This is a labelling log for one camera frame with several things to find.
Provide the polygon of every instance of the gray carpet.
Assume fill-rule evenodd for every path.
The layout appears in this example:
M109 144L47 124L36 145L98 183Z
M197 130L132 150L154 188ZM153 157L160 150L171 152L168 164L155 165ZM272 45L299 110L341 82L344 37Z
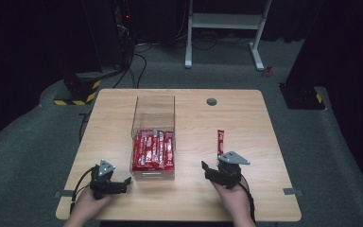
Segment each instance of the gray carpet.
M363 226L363 176L347 148L333 114L327 91L316 88L327 110L289 110L278 88L293 65L302 42L261 42L259 51L274 74L257 72L247 43L217 44L193 49L193 68L184 69L184 48L148 45L136 48L147 59L140 88L257 89L266 101L285 164L298 197L302 219L279 226ZM208 43L195 42L205 48ZM144 62L134 57L137 77ZM120 79L104 79L99 87L112 88ZM58 81L41 95L41 103L0 132L0 226L62 226L55 216L78 150L82 116L89 106L53 104ZM131 88L130 73L117 86ZM98 226L90 221L87 226ZM259 226L274 223L259 222Z

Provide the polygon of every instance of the clear plastic box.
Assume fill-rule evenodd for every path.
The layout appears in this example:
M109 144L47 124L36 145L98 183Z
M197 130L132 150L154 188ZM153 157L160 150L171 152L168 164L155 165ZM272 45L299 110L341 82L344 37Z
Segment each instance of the clear plastic box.
M175 179L175 97L138 96L131 130L136 181Z

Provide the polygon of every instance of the white metal stand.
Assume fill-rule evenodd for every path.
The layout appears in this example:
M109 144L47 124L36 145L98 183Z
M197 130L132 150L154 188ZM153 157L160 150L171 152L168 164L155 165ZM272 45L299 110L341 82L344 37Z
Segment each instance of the white metal stand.
M264 11L261 15L242 15L242 14L215 14L215 13L193 13L193 0L190 0L188 16L187 45L185 49L185 67L191 68L192 61L192 33L193 27L207 28L232 28L257 30L254 43L250 43L250 51L255 61L257 70L263 71L264 64L258 53L258 44L261 40L262 31L268 17L268 12L272 0L267 0Z

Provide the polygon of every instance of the person's hand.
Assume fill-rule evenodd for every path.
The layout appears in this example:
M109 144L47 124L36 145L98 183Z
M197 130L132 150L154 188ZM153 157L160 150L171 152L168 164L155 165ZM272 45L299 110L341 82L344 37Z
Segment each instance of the person's hand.
M227 189L218 183L211 183L217 193L219 193L223 206L232 216L234 227L255 226L250 215L249 198L246 191L240 185L237 184L233 188ZM250 191L244 178L242 178L240 183Z
M101 200L94 198L94 191L85 188L76 201L72 214L64 227L83 226L88 220L95 217L105 206L113 200L114 195L104 195Z

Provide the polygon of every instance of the red snack bar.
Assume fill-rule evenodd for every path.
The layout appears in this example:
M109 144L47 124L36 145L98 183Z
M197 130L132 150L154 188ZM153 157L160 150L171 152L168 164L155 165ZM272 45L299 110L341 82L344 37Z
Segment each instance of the red snack bar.
M164 168L164 132L159 132L159 167Z
M225 131L217 131L217 156L223 154L223 138L225 136Z
M173 132L167 131L164 134L165 140L165 169L173 169Z
M141 130L134 136L131 169L174 169L173 131Z

